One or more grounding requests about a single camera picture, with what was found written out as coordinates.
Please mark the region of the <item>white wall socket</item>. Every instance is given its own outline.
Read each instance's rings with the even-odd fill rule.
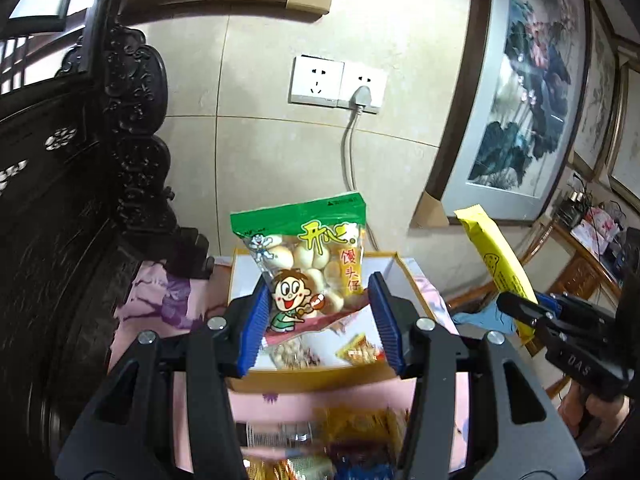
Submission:
[[[371,104],[364,111],[377,114],[382,107],[382,101],[385,96],[386,72],[362,63],[351,61],[344,63],[342,83],[338,94],[338,106],[351,108],[351,97],[361,86],[368,86],[371,91]]]
[[[291,78],[291,103],[335,107],[344,63],[320,57],[296,56]]]

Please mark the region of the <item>framed painting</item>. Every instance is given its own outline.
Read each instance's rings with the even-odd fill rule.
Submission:
[[[587,181],[593,179],[606,155],[612,117],[618,53],[598,5],[591,3],[591,60],[584,103],[574,141],[573,166]]]
[[[609,161],[609,185],[640,213],[640,64],[620,68],[620,98]]]
[[[530,224],[575,137],[589,57],[588,1],[490,0],[488,7],[484,37],[470,41],[468,32],[463,53],[461,71],[483,48],[468,121],[449,130],[464,105],[456,102],[465,95],[459,81],[426,192],[450,218],[479,203],[497,221]],[[470,31],[477,28],[472,18]]]

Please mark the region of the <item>cable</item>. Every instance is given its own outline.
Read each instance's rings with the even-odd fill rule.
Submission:
[[[342,139],[342,174],[349,191],[358,190],[356,186],[356,172],[353,167],[353,133],[356,130],[358,119],[362,115],[364,108],[370,104],[371,90],[368,86],[359,87],[351,98],[353,114],[351,114],[351,119],[349,124],[347,124],[347,129],[345,130],[344,137]],[[378,246],[378,241],[376,240],[376,235],[373,234],[373,229],[369,222],[366,223],[365,229],[367,230],[367,235],[369,235],[371,247],[373,250],[379,251],[380,248]]]

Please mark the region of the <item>metal bolt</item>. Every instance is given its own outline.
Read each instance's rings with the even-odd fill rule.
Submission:
[[[486,335],[486,338],[489,340],[489,343],[493,343],[494,345],[504,343],[504,334],[496,332],[495,330],[491,330],[491,332]]]
[[[418,321],[415,322],[415,325],[425,332],[431,332],[434,328],[436,328],[436,322],[430,317],[421,317]]]
[[[226,326],[226,319],[220,316],[212,317],[207,321],[210,330],[222,330]]]
[[[138,342],[141,345],[150,345],[156,340],[156,333],[153,330],[143,330],[138,334]]]

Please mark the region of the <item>plastic bag of round biscuits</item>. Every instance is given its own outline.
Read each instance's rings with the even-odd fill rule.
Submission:
[[[231,215],[233,232],[271,288],[267,345],[322,330],[367,304],[365,225],[359,193]]]

